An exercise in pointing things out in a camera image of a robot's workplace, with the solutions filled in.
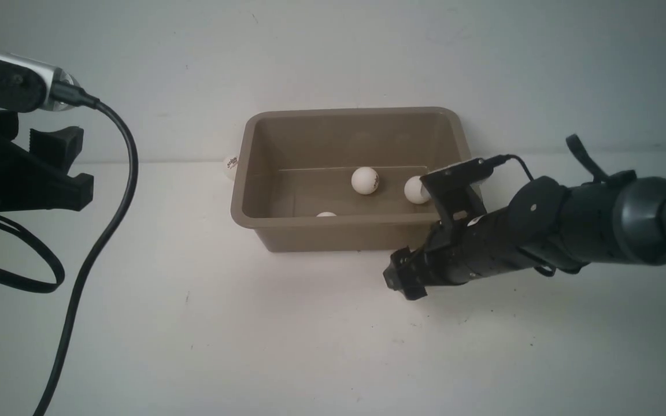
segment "black cable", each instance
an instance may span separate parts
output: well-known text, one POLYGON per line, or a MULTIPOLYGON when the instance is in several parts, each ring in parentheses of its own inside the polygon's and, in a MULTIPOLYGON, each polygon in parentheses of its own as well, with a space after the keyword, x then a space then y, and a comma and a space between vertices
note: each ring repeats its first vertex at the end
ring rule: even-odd
POLYGON ((521 159, 519 156, 516 155, 505 155, 508 159, 513 159, 515 161, 518 161, 520 163, 521 168, 523 168, 523 171, 526 173, 526 176, 528 176, 529 181, 533 181, 534 176, 531 174, 531 171, 528 170, 528 166, 526 166, 526 163, 521 159))
POLYGON ((91 271, 92 266, 94 266, 94 262, 99 256, 99 253, 108 243, 109 239, 114 234, 114 230, 117 229, 122 222, 122 219, 125 217, 128 208, 130 208, 132 197, 135 195, 135 188, 138 186, 138 149, 130 129, 125 122, 122 121, 122 118, 120 118, 114 110, 109 108, 108 105, 104 105, 104 103, 101 103, 96 98, 91 97, 91 95, 85 93, 81 88, 72 87, 71 85, 63 83, 54 83, 51 95, 60 102, 69 103, 70 105, 75 106, 86 105, 94 108, 108 116, 108 118, 113 121, 114 125, 117 126, 122 133, 122 137, 127 145, 129 174, 127 176, 127 187, 125 188, 125 193, 122 196, 122 201, 120 202, 116 213, 114 213, 112 220, 109 221, 109 224, 94 243, 92 250, 90 250, 82 264, 82 268, 79 269, 79 274, 76 276, 76 282, 74 282, 71 299, 68 303, 68 310, 66 311, 63 331, 61 332, 61 340, 58 343, 58 350, 55 351, 53 369, 50 372, 50 377, 45 385, 45 390, 40 398, 38 407, 35 409, 34 416, 43 416, 45 411, 47 411, 48 405, 50 405, 50 401, 53 399, 53 393, 56 391, 56 385, 58 385, 58 379, 61 377, 61 371, 63 371, 63 365, 66 361, 66 353, 68 352, 68 346, 71 343, 73 324, 76 321, 76 311, 79 309, 79 301, 82 298, 82 292, 84 292, 84 285, 87 282, 87 277, 89 276, 89 272, 91 271))
POLYGON ((18 239, 22 240, 22 242, 25 242, 27 245, 29 245, 30 248, 35 250, 35 252, 37 252, 43 260, 45 260, 47 265, 53 271, 53 276, 55 276, 55 283, 49 283, 44 281, 35 281, 34 279, 21 276, 20 274, 15 274, 13 272, 0 269, 0 284, 12 287, 13 289, 24 290, 26 292, 32 293, 50 293, 61 286, 65 279, 66 271, 64 270, 61 261, 58 260, 52 251, 50 251, 50 248, 48 248, 31 232, 27 231, 27 229, 25 229, 23 226, 3 216, 0 216, 0 230, 14 235, 18 239))

